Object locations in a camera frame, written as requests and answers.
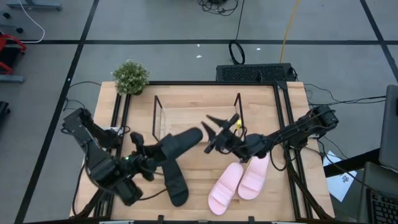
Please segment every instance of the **black keyboard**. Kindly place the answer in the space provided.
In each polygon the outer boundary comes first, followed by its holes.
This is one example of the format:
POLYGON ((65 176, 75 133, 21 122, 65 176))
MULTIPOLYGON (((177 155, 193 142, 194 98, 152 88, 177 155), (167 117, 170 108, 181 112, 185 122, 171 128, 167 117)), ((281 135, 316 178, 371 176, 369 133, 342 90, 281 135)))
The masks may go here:
POLYGON ((219 65, 217 81, 295 81, 289 63, 256 65, 219 65))
POLYGON ((398 224, 398 197, 386 197, 366 189, 369 221, 375 224, 398 224))

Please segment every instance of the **white cable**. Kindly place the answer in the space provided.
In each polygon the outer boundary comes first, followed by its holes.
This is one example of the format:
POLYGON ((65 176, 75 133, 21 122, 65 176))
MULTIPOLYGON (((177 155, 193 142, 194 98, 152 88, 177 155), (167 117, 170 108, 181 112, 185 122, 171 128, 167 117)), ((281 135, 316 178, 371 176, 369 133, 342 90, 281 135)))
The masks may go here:
POLYGON ((27 16, 29 19, 31 19, 31 21, 32 21, 34 24, 36 24, 36 25, 37 25, 40 29, 42 29, 42 31, 43 31, 43 36, 42 36, 42 38, 40 38, 40 40, 37 40, 37 41, 21 41, 21 42, 24 43, 24 44, 37 44, 37 43, 40 43, 40 42, 43 40, 44 36, 45 36, 45 30, 43 29, 43 27, 41 27, 36 21, 34 21, 34 20, 28 15, 28 13, 25 11, 24 5, 21 3, 21 0, 18 0, 18 1, 19 1, 19 4, 21 5, 22 10, 23 10, 24 13, 26 14, 26 16, 27 16))

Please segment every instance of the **concrete floor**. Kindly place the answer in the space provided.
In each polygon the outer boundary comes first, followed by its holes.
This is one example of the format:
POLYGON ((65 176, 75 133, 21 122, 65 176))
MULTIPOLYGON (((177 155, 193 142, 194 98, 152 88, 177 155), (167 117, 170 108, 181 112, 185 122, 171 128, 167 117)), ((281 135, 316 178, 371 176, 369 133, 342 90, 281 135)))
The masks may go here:
MULTIPOLYGON (((258 43, 283 39, 294 2, 245 2, 238 39, 254 40, 243 45, 247 64, 279 61, 280 45, 258 43)), ((0 133, 2 223, 15 220, 69 71, 74 74, 72 83, 108 81, 117 64, 133 59, 149 68, 150 80, 214 80, 217 65, 231 64, 228 46, 207 40, 235 38, 241 0, 229 17, 203 12, 195 0, 99 0, 87 40, 197 41, 195 44, 130 42, 123 45, 89 42, 81 51, 76 69, 70 70, 93 3, 94 0, 69 0, 63 1, 61 12, 29 11, 46 30, 46 36, 41 44, 28 45, 26 55, 15 69, 15 74, 25 77, 25 83, 0 83, 0 101, 9 102, 12 110, 0 133)), ((366 3, 384 40, 398 40, 398 1, 367 0, 366 3)), ((0 10, 10 12, 25 33, 2 31, 24 40, 40 38, 40 29, 22 11, 10 10, 3 2, 0 10)), ((284 61, 294 66, 301 81, 327 88, 337 99, 384 95, 387 85, 397 83, 379 44, 340 42, 341 45, 335 45, 333 42, 377 40, 360 0, 303 0, 289 39, 330 40, 323 45, 316 42, 287 45, 284 61)), ((388 45, 388 49, 398 58, 397 45, 388 45)), ((313 91, 311 102, 331 102, 328 93, 308 89, 313 91)), ((68 97, 82 101, 94 111, 98 93, 98 86, 84 84, 71 88, 68 97)), ((337 110, 340 124, 328 137, 345 155, 353 157, 379 147, 383 103, 335 105, 333 109, 337 110)), ((70 136, 59 131, 62 118, 68 112, 62 113, 58 121, 25 222, 69 216, 83 154, 70 136)), ((341 156, 332 144, 323 142, 327 150, 341 156)), ((360 187, 354 183, 343 203, 333 201, 337 213, 356 217, 360 187)))

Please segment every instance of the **pink slide sandal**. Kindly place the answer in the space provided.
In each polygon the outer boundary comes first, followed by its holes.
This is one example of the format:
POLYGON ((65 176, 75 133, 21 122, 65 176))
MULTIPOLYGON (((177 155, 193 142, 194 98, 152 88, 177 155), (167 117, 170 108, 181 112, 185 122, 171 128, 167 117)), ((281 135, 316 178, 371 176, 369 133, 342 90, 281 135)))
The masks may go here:
POLYGON ((243 167, 234 162, 226 168, 223 175, 217 180, 208 199, 210 210, 214 214, 222 215, 226 211, 242 175, 243 167))
POLYGON ((269 162, 269 153, 263 158, 253 157, 243 175, 238 187, 238 194, 241 198, 251 200, 256 198, 266 181, 266 172, 269 162))

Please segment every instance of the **potted plant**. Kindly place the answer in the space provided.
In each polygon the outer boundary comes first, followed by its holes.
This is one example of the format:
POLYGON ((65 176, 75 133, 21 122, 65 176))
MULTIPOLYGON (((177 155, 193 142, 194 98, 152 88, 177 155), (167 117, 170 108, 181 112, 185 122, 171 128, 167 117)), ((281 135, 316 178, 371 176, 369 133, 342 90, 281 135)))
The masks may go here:
POLYGON ((111 74, 116 81, 116 89, 120 94, 140 95, 149 83, 149 71, 140 63, 132 60, 127 60, 118 65, 111 74))

